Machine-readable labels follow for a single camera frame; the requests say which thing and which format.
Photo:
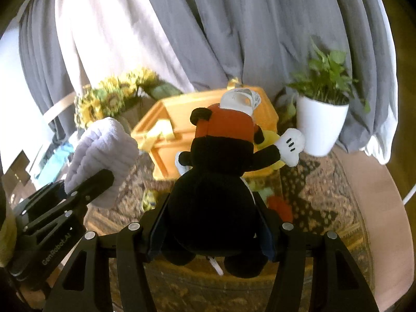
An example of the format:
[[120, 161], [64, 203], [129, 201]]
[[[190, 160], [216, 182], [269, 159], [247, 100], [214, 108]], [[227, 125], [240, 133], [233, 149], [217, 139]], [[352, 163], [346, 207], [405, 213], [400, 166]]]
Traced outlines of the grey curtain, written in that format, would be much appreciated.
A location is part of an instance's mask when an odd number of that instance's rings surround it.
[[[381, 164], [398, 125], [395, 47], [382, 0], [149, 0], [195, 90], [239, 79], [279, 106], [286, 84], [306, 68], [311, 42], [346, 52], [346, 67], [368, 100], [350, 105], [338, 143]], [[29, 0], [19, 22], [19, 54], [41, 111], [74, 92], [58, 42], [55, 0]]]

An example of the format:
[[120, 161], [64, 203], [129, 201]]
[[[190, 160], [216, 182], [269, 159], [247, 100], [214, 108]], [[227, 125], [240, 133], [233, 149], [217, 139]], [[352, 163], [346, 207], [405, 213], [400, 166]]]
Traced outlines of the orange plastic crate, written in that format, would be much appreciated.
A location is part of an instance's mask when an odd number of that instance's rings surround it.
[[[261, 103], [254, 110], [254, 120], [266, 130], [266, 143], [278, 139], [278, 115], [265, 91], [260, 87], [243, 86], [258, 93]], [[153, 163], [155, 180], [176, 180], [180, 174], [175, 166], [175, 156], [180, 151], [189, 151], [194, 138], [195, 127], [190, 122], [194, 108], [207, 107], [219, 103], [222, 95], [234, 89], [215, 89], [208, 92], [194, 92], [159, 100], [145, 114], [131, 132], [131, 137], [138, 143], [138, 148], [149, 153]], [[264, 177], [282, 168], [285, 164], [278, 161], [268, 168], [245, 173], [244, 178]]]

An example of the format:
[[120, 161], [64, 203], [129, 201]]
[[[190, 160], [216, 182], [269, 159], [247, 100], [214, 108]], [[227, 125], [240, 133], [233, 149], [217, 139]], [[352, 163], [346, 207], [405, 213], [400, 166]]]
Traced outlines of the blue cloth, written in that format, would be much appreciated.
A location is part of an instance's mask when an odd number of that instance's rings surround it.
[[53, 154], [45, 162], [41, 162], [40, 170], [35, 173], [35, 179], [46, 183], [54, 182], [63, 167], [70, 163], [73, 153], [74, 147], [69, 142], [54, 149]]

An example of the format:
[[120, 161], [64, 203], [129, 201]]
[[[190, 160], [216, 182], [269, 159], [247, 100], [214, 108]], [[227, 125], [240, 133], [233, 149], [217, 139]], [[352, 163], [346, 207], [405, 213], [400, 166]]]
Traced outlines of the red plush toy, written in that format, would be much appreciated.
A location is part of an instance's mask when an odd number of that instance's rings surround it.
[[267, 207], [277, 212], [283, 222], [293, 222], [292, 208], [281, 196], [272, 195], [267, 198]]

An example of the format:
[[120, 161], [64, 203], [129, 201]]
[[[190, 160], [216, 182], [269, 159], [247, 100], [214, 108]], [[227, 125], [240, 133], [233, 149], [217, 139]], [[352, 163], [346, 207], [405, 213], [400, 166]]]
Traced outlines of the small yellow plush toy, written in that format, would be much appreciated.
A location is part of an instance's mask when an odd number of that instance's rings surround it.
[[157, 205], [157, 197], [158, 197], [157, 190], [149, 190], [146, 189], [143, 192], [142, 202], [141, 202], [141, 210], [143, 212], [148, 212], [150, 210], [155, 209]]

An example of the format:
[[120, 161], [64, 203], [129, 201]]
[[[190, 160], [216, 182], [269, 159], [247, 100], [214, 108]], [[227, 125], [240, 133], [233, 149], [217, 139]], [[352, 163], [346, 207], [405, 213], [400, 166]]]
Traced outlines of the sunflower bouquet in vase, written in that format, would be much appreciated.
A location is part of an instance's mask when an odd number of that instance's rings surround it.
[[182, 93], [153, 70], [142, 67], [84, 85], [82, 94], [75, 98], [74, 121], [77, 127], [87, 129], [97, 120], [116, 118], [135, 107], [143, 110], [146, 105]]

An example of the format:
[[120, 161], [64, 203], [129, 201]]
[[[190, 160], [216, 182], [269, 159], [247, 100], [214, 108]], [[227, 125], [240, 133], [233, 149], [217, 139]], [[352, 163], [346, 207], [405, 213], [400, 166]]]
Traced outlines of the patterned round rug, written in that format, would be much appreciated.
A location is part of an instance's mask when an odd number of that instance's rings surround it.
[[[170, 192], [173, 182], [155, 180], [149, 155], [138, 158], [121, 185], [112, 209], [91, 208], [84, 220], [87, 229], [110, 235], [138, 221], [143, 192]], [[281, 196], [292, 208], [293, 224], [304, 232], [322, 235], [334, 231], [359, 266], [367, 284], [374, 286], [373, 260], [368, 233], [358, 201], [339, 158], [302, 154], [295, 168], [283, 167], [268, 176], [248, 178], [251, 190], [267, 205], [269, 196]], [[278, 266], [268, 263], [253, 279], [218, 274], [201, 256], [185, 266], [170, 264], [157, 256], [145, 266], [152, 297], [158, 311], [264, 311]]]

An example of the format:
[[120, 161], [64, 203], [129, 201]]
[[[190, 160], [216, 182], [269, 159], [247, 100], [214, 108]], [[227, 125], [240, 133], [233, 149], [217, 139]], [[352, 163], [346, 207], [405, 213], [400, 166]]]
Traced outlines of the black Mickey Mouse plush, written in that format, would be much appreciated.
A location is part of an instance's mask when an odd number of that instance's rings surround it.
[[168, 198], [161, 252], [175, 265], [197, 255], [222, 257], [239, 278], [257, 277], [269, 256], [262, 245], [262, 218], [243, 176], [278, 161], [297, 166], [305, 137], [287, 129], [270, 145], [253, 114], [261, 102], [248, 88], [225, 92], [219, 103], [192, 110], [196, 127], [190, 151], [176, 155], [180, 178]]

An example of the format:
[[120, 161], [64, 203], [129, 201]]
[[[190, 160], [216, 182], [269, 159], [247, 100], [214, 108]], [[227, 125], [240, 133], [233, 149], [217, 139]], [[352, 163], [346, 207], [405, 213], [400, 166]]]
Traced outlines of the white pot green plant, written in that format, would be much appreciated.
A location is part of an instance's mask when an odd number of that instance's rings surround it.
[[304, 152], [323, 157], [336, 144], [350, 103], [359, 101], [365, 113], [370, 112], [370, 105], [360, 96], [358, 80], [347, 72], [346, 52], [311, 45], [314, 54], [308, 60], [308, 71], [294, 73], [288, 86], [297, 91], [297, 129], [305, 136]]

